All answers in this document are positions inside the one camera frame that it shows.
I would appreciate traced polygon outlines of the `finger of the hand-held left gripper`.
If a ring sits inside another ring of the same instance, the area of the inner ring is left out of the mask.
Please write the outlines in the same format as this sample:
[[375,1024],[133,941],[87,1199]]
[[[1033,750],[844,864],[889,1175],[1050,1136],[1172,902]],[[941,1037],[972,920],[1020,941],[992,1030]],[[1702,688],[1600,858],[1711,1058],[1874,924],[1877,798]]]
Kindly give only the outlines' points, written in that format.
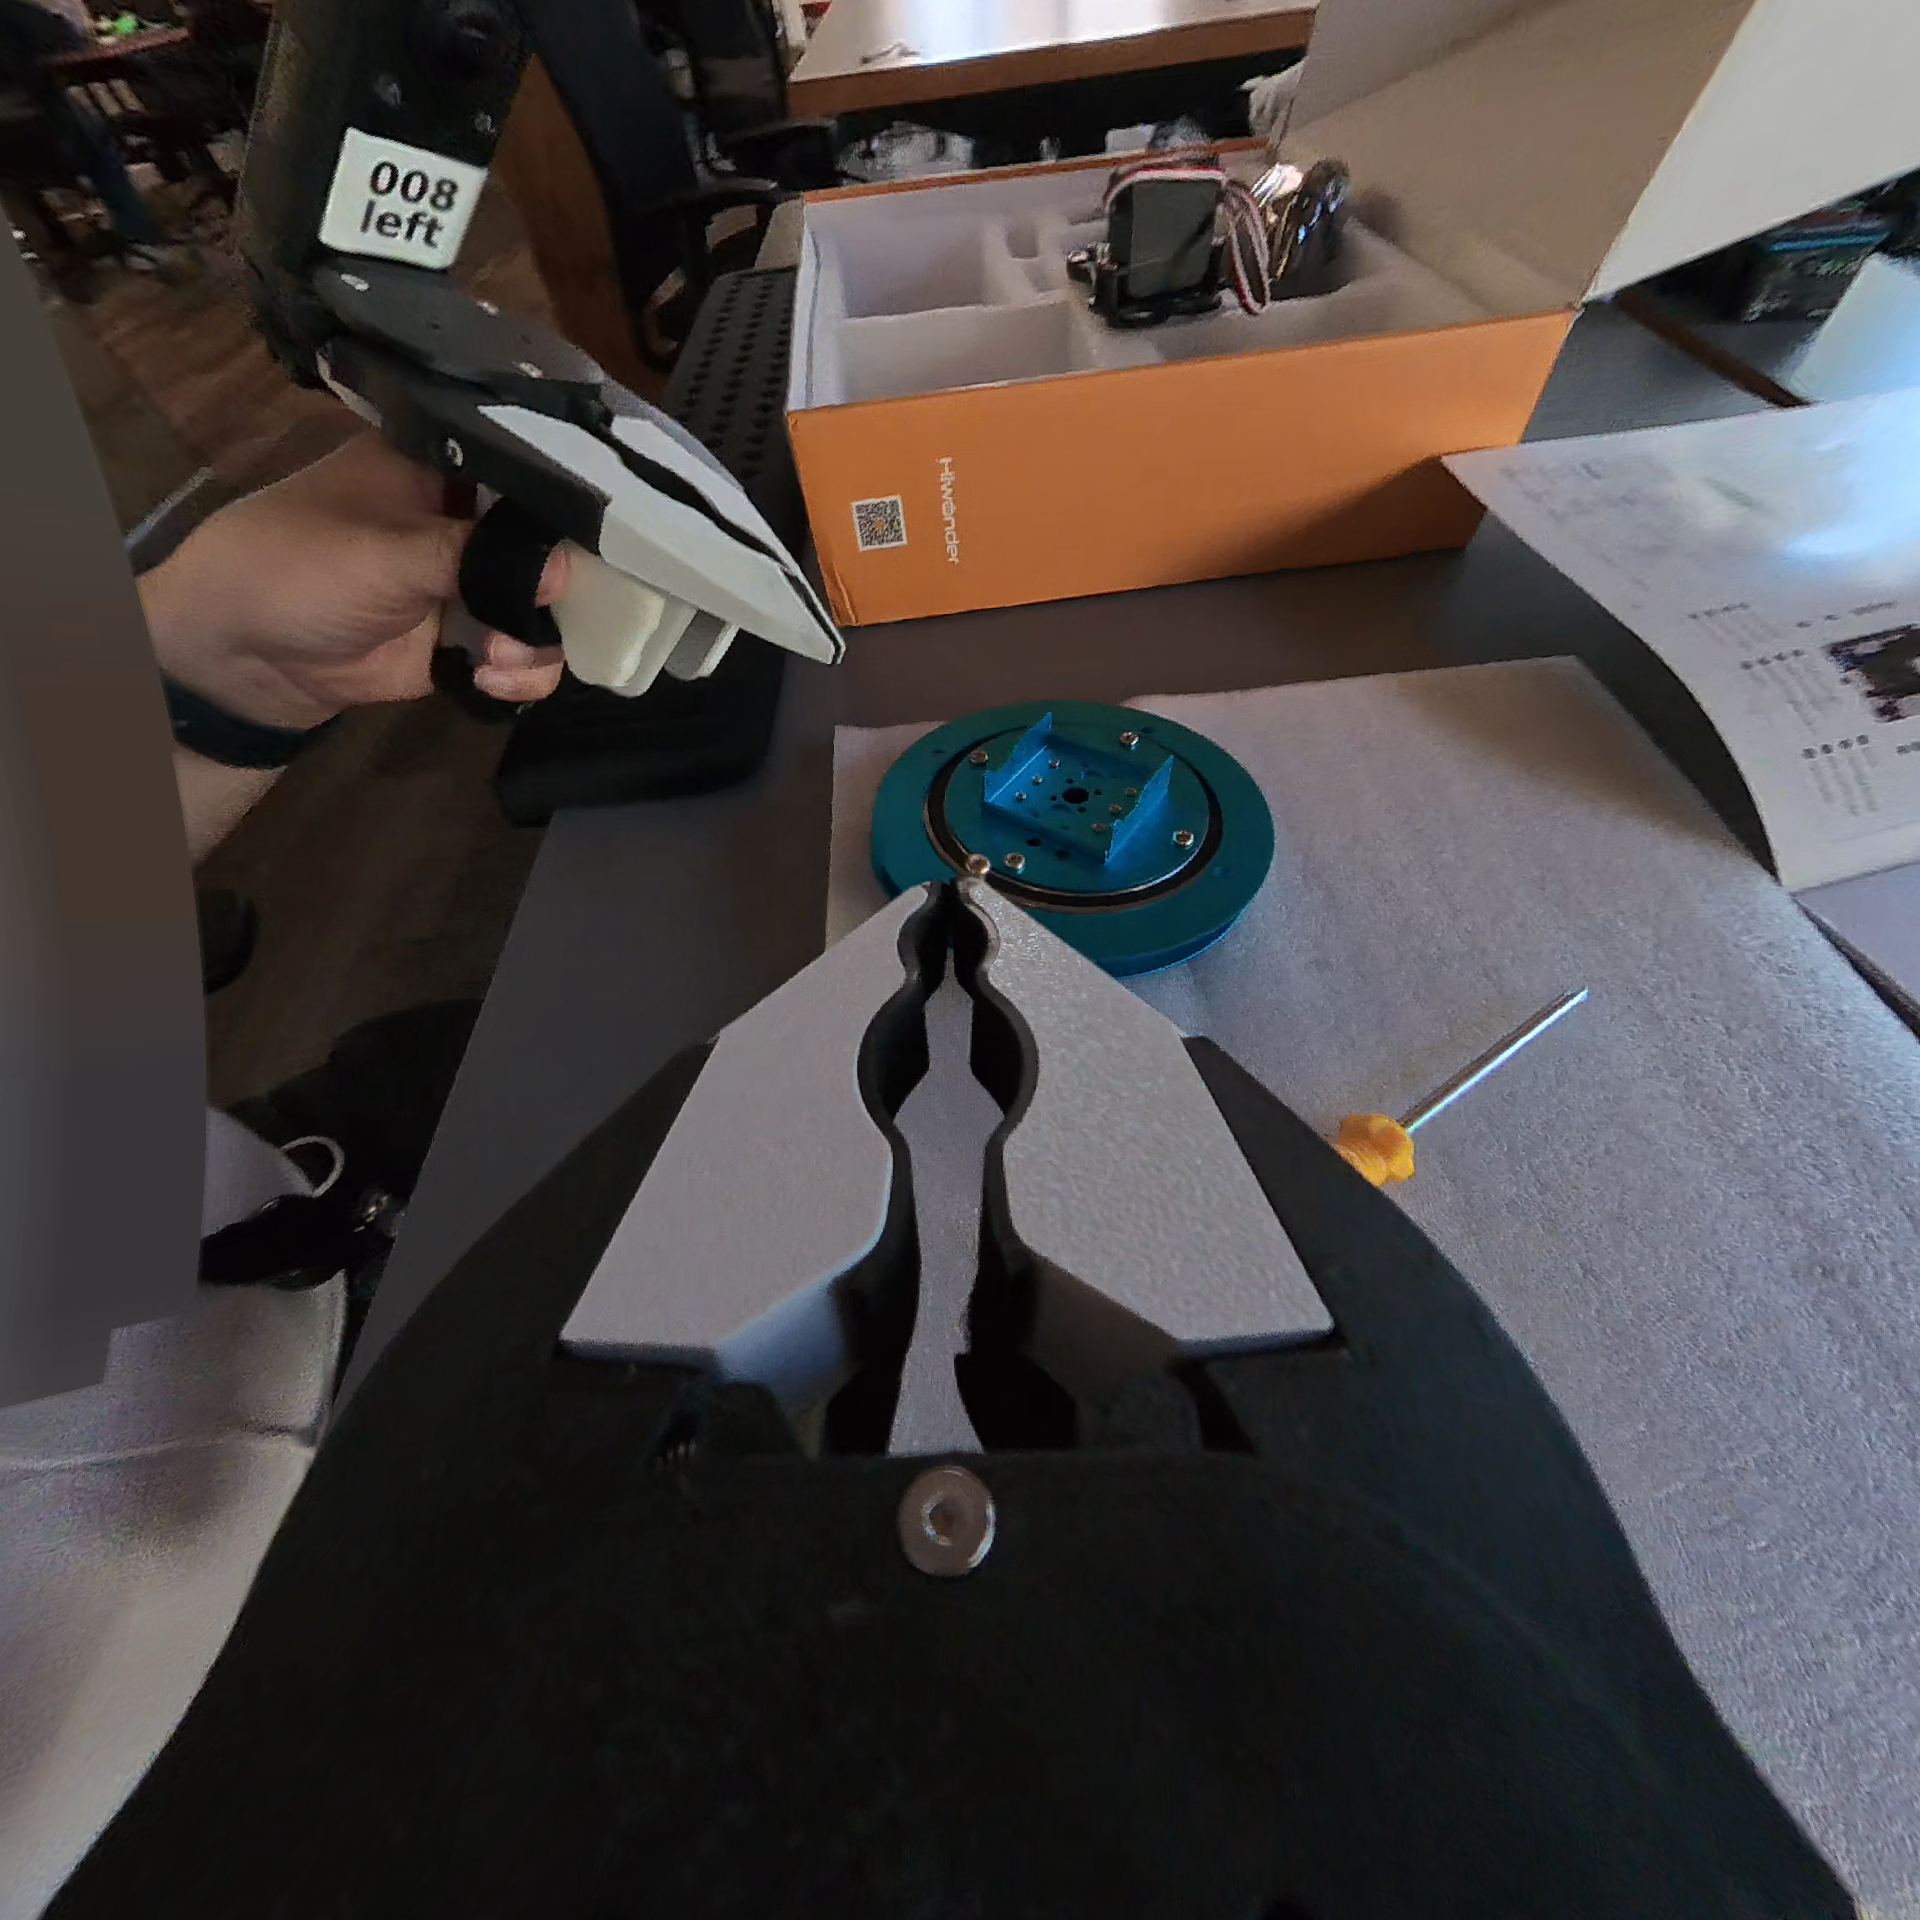
[[607,504],[605,560],[679,597],[794,597],[814,586],[733,474],[656,406],[613,411],[629,483]]
[[820,595],[733,474],[650,405],[589,430],[525,405],[485,419],[584,495],[565,532],[566,587],[552,606],[570,675],[618,696],[661,677],[700,680],[735,635],[837,664],[845,642]]

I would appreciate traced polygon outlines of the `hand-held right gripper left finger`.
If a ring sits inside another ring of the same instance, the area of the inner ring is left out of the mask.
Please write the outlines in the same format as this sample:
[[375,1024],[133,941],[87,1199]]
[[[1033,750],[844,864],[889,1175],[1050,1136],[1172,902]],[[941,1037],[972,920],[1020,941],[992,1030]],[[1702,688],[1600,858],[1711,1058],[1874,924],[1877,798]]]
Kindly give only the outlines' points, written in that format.
[[928,1072],[951,894],[921,885],[728,1022],[561,1332],[583,1360],[674,1365],[884,1448],[921,1302],[896,1118]]

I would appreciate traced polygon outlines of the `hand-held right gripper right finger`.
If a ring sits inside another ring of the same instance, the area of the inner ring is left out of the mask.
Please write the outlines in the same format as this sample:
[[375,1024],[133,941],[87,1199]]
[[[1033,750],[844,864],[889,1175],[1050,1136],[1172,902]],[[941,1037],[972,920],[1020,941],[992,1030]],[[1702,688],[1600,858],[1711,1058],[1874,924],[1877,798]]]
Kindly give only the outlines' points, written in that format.
[[984,880],[951,886],[982,1159],[969,1348],[1058,1387],[1277,1354],[1332,1314],[1184,1030]]

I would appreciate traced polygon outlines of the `yellow-handled screwdriver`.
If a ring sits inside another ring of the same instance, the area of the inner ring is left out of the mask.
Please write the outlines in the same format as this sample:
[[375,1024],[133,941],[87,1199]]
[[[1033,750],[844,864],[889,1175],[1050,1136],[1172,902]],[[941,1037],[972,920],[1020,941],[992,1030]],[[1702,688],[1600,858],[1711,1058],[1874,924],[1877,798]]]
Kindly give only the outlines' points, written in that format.
[[1590,998],[1589,988],[1560,992],[1545,1008],[1509,1028],[1489,1047],[1482,1047],[1449,1079],[1415,1100],[1401,1116],[1378,1111],[1351,1112],[1328,1141],[1332,1149],[1370,1186],[1399,1186],[1413,1179],[1416,1168],[1416,1136],[1444,1112],[1450,1112],[1470,1093],[1480,1087],[1502,1067],[1512,1063],[1554,1026],[1566,1022]]

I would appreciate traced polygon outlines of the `blue round metal base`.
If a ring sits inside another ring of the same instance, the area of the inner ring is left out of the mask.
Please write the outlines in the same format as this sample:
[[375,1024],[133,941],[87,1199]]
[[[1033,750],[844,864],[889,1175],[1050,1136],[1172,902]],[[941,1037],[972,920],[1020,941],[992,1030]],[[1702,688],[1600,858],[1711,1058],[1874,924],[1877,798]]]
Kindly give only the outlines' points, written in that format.
[[986,886],[1112,976],[1218,944],[1277,851],[1257,781],[1212,739],[1119,704],[1020,701],[928,732],[880,781],[871,867],[897,896]]

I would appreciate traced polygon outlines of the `grey desk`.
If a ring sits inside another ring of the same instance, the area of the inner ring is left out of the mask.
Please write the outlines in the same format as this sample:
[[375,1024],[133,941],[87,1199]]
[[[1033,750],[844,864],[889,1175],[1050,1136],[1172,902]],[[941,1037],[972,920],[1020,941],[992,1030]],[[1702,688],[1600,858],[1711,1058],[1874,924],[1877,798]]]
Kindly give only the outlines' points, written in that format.
[[1500,522],[1461,550],[866,627],[785,675],[761,773],[549,826],[337,1408],[446,1272],[661,1066],[824,944],[831,732],[1060,691],[1109,701],[1575,656],[1753,852],[1678,678]]

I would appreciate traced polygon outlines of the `person's left hand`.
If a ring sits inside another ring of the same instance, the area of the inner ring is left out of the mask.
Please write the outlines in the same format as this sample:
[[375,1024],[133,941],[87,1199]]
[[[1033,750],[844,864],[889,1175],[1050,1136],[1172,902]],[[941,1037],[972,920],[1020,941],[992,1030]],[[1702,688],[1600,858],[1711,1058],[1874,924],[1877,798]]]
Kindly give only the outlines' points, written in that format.
[[430,696],[474,530],[450,495],[362,431],[217,509],[134,578],[161,675],[293,732]]

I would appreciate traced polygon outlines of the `black perforated panel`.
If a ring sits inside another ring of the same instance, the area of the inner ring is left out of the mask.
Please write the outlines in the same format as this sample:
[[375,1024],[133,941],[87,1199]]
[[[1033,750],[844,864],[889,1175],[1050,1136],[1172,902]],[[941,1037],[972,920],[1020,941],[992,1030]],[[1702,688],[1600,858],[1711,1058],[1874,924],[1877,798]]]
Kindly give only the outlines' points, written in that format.
[[[664,384],[662,408],[733,474],[772,530],[807,554],[807,511],[783,426],[793,270],[719,277]],[[701,798],[748,781],[772,748],[785,656],[733,639],[703,678],[662,675],[629,696],[565,677],[511,724],[495,799],[514,828],[569,810]]]

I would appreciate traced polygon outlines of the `black office chair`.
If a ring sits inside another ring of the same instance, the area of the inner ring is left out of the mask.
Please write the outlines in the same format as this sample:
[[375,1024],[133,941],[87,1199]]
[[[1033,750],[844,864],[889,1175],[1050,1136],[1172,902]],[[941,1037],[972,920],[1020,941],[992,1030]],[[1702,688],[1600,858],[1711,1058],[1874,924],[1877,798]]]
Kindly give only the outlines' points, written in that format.
[[837,133],[789,108],[774,4],[546,3],[530,21],[602,192],[632,348],[668,375],[777,206],[840,184]]

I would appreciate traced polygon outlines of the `white foam box insert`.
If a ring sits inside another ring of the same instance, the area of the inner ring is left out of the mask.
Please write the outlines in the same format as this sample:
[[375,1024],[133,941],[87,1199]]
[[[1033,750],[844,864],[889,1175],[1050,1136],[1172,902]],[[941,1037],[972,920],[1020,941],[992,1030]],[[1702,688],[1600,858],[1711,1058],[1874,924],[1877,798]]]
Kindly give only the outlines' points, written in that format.
[[802,210],[790,396],[799,408],[965,392],[1047,378],[1197,368],[1390,334],[1554,312],[1540,284],[1497,263],[1422,258],[1352,198],[1330,261],[1245,312],[1233,293],[1197,318],[1118,327],[1070,255],[1106,237],[1110,165],[986,171],[818,196]]

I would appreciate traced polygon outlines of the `white foam sheet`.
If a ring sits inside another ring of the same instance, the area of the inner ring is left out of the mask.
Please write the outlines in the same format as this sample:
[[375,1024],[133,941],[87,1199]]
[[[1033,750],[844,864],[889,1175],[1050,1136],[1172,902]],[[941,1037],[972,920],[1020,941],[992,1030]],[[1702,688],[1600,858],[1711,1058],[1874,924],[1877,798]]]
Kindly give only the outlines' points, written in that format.
[[1190,1740],[1119,1666],[1125,1788],[1042,1814],[1013,1915],[1914,1915],[1914,1039],[1568,661],[1137,701],[1280,829],[1190,980],[1143,986],[1325,1119],[1534,1000],[1593,1000],[1370,1207],[1402,1360],[1380,1474],[1152,1550],[1221,1656]]

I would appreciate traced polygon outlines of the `person's dark trousers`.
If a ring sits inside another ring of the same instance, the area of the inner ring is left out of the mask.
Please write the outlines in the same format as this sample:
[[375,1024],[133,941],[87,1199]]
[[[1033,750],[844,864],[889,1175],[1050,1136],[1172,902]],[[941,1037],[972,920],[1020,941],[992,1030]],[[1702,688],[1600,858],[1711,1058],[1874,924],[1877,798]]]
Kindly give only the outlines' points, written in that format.
[[321,1134],[341,1141],[341,1198],[406,1203],[464,1063],[479,998],[439,998],[360,1022],[327,1058],[225,1112],[272,1147]]

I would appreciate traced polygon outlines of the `black wristband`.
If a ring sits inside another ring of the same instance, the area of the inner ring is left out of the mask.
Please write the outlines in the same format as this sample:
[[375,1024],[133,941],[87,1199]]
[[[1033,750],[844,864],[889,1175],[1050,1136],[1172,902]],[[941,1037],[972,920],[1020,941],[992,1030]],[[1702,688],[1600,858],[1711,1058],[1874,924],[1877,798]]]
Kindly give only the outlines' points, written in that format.
[[329,717],[317,727],[277,727],[229,711],[208,695],[159,677],[161,700],[180,752],[233,773],[274,775],[317,748],[336,727]]

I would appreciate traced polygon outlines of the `orange kit box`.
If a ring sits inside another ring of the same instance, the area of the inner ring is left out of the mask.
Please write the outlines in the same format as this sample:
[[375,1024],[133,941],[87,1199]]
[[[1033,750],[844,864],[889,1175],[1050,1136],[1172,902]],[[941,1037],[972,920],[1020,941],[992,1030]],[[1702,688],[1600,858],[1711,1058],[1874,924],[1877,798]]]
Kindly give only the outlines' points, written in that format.
[[785,428],[834,618],[1464,543],[1480,509],[1444,459],[1519,439],[1580,306],[1914,170],[1914,52],[1895,3],[1320,4],[1285,158],[1342,159],[1410,252],[1559,311],[799,408],[793,309]]

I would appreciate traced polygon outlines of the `long wooden table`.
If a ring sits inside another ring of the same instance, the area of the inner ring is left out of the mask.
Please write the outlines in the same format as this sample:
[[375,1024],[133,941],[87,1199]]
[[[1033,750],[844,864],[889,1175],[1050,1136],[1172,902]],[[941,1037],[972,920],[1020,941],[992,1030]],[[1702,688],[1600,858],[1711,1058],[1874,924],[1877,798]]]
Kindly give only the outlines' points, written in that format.
[[785,88],[839,117],[1301,52],[1313,3],[830,3]]

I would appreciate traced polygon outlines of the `shiny black parts bag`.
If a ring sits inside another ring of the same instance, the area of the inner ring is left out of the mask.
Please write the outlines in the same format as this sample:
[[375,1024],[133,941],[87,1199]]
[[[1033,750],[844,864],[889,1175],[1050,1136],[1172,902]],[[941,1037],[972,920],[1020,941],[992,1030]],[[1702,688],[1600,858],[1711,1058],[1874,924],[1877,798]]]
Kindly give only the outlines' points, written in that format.
[[1303,170],[1276,214],[1273,298],[1304,298],[1325,280],[1342,250],[1351,188],[1352,176],[1342,159],[1320,158]]

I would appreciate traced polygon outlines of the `person's white hoodie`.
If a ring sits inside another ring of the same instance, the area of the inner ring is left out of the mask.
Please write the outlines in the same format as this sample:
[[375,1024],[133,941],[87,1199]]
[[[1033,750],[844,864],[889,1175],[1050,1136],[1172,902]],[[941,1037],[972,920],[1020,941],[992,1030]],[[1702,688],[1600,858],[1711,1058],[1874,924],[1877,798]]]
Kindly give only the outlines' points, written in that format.
[[202,1286],[2,1420],[2,1915],[40,1915],[168,1742],[329,1421],[344,1280]]

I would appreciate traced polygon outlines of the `open instruction booklet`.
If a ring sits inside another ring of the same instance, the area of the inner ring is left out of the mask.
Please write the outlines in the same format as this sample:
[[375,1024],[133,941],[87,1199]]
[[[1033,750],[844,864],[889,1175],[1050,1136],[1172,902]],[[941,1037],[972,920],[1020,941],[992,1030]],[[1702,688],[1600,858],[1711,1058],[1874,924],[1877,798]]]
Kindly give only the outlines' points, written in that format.
[[1914,869],[1914,391],[1444,463],[1678,677],[1785,886]]

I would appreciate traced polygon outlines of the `dark box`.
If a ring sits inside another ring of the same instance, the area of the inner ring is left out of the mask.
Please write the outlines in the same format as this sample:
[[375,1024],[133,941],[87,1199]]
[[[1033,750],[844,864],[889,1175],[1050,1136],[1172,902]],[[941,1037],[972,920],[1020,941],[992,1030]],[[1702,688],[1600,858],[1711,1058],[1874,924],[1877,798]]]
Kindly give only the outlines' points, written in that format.
[[1842,198],[1649,277],[1641,287],[1726,325],[1823,320],[1868,258],[1897,250],[1903,183]]

